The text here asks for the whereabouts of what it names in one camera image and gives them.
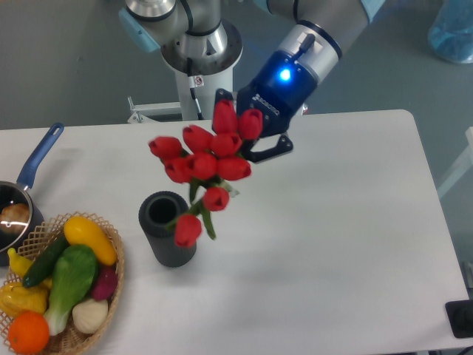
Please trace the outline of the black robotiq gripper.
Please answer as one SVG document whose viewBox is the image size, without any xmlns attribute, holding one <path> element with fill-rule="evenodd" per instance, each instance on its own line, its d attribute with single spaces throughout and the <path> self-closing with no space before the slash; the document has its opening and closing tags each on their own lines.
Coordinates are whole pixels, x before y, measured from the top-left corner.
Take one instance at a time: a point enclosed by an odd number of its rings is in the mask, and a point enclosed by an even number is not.
<svg viewBox="0 0 473 355">
<path fill-rule="evenodd" d="M 232 94 L 223 89 L 216 91 L 212 129 L 215 132 L 235 132 L 237 114 L 255 108 L 263 114 L 260 136 L 281 135 L 274 146 L 260 151 L 254 150 L 260 138 L 244 142 L 243 158 L 251 163 L 262 163 L 289 154 L 293 151 L 293 142 L 284 132 L 316 87 L 317 80 L 309 70 L 295 62 L 289 54 L 276 51 L 256 77 L 237 92 L 236 111 Z"/>
</svg>

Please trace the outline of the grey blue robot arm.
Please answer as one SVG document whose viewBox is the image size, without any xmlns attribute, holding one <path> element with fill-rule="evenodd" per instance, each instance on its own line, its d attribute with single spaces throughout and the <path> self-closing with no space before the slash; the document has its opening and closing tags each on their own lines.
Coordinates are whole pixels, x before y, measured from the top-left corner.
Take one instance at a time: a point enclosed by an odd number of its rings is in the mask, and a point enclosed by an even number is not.
<svg viewBox="0 0 473 355">
<path fill-rule="evenodd" d="M 277 136 L 275 147 L 242 153 L 258 163 L 289 153 L 287 130 L 306 99 L 327 77 L 382 7 L 381 1 L 259 1 L 259 8 L 294 21 L 274 53 L 248 85 L 233 88 L 233 68 L 242 38 L 221 16 L 218 1 L 127 1 L 119 19 L 129 37 L 147 53 L 160 51 L 174 71 L 182 117 L 209 119 L 228 99 L 242 114 L 262 111 L 262 137 Z"/>
</svg>

